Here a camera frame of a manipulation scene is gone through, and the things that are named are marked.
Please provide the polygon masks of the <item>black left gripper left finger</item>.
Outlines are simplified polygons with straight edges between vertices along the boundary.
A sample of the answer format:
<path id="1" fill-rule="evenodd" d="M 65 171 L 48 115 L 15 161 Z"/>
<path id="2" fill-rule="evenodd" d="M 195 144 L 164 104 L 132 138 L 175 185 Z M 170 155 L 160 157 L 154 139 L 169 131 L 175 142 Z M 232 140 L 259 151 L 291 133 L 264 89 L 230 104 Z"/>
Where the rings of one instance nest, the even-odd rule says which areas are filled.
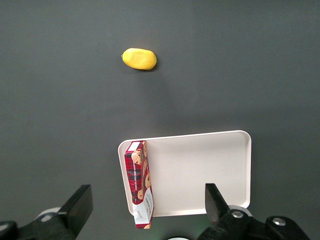
<path id="1" fill-rule="evenodd" d="M 57 212 L 42 213 L 29 224 L 0 223 L 2 240 L 75 240 L 93 211 L 92 188 L 81 185 Z"/>

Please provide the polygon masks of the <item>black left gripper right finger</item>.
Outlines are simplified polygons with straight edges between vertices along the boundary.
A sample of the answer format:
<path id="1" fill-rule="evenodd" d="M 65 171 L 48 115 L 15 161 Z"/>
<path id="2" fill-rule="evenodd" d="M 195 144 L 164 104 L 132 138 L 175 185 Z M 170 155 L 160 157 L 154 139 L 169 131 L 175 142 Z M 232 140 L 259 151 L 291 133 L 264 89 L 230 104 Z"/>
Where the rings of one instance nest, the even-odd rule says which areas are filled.
<path id="1" fill-rule="evenodd" d="M 307 234 L 292 219 L 270 216 L 256 220 L 244 207 L 227 205 L 214 183 L 205 185 L 205 210 L 211 226 L 199 240 L 308 240 Z"/>

